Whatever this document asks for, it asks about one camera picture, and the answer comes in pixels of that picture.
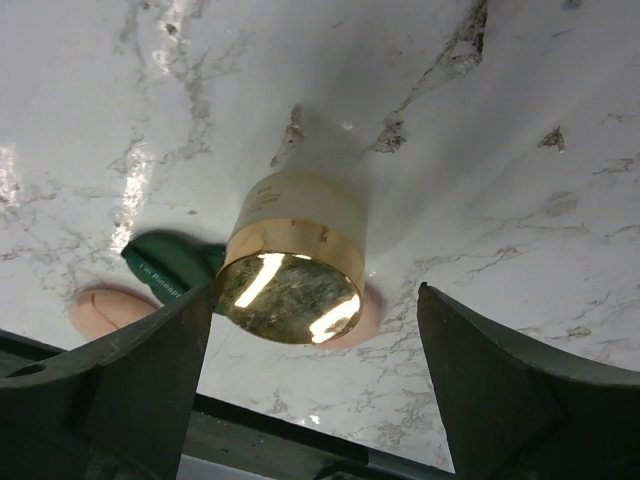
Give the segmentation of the dark green makeup sponge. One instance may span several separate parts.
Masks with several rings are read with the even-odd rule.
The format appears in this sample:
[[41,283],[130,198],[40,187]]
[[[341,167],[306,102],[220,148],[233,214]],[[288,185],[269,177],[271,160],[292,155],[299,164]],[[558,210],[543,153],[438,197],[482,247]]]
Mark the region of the dark green makeup sponge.
[[198,244],[162,230],[133,238],[121,251],[130,271],[163,305],[193,288],[211,286],[225,256],[225,244]]

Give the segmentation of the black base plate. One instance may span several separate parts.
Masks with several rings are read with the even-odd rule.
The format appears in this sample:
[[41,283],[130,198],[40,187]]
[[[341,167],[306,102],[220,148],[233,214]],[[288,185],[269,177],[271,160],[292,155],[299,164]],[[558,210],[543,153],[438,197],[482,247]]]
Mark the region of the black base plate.
[[[65,351],[1,336],[2,376]],[[444,472],[195,394],[180,461],[272,479],[441,479]]]

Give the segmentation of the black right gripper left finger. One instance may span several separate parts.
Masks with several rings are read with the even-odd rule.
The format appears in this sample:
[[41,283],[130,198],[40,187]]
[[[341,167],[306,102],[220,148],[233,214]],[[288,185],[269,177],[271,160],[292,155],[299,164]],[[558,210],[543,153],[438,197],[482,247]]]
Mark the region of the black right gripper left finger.
[[211,289],[195,288],[2,376],[2,478],[175,478],[212,313]]

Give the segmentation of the gold lid cream jar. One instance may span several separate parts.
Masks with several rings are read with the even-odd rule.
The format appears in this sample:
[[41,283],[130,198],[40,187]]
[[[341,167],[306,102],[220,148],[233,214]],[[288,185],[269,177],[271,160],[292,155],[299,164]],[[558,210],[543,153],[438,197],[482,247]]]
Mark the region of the gold lid cream jar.
[[343,337],[364,308],[366,227],[362,202],[337,179],[302,171],[262,179],[226,245],[219,311],[281,344]]

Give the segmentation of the pink round makeup puff front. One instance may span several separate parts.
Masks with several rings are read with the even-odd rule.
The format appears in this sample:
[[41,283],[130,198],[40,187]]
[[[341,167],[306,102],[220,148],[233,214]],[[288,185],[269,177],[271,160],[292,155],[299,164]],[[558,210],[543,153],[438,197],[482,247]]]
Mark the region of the pink round makeup puff front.
[[159,309],[150,300],[131,289],[95,286],[77,293],[69,306],[69,320],[87,341],[120,330]]

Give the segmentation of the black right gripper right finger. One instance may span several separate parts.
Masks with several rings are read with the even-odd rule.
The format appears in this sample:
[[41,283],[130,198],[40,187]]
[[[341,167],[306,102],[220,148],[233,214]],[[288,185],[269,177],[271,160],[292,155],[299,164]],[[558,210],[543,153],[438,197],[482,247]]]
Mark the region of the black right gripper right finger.
[[417,321],[459,479],[636,479],[639,374],[419,288]]

